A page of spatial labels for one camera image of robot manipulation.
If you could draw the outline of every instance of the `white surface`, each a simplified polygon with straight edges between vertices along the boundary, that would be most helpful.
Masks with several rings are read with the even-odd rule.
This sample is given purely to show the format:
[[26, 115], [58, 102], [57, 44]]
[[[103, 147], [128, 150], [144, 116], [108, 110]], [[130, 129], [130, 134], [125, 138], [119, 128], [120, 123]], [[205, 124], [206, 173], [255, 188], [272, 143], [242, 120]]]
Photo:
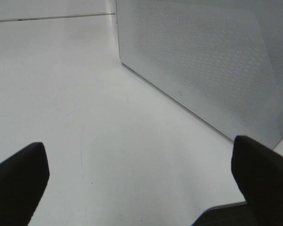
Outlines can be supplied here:
[[0, 162], [42, 141], [30, 226], [187, 226], [243, 201], [232, 142], [120, 64], [111, 16], [0, 23]]
[[115, 0], [0, 0], [0, 22], [114, 13]]

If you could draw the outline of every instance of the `desk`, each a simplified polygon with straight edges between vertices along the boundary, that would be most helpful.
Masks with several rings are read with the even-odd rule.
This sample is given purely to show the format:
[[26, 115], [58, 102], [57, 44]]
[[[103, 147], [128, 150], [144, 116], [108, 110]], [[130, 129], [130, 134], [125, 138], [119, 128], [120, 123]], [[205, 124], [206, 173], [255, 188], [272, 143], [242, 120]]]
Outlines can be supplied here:
[[0, 22], [109, 14], [114, 0], [0, 0]]
[[31, 226], [188, 226], [240, 202], [233, 143], [120, 64], [111, 16], [0, 23], [0, 162], [34, 141]]

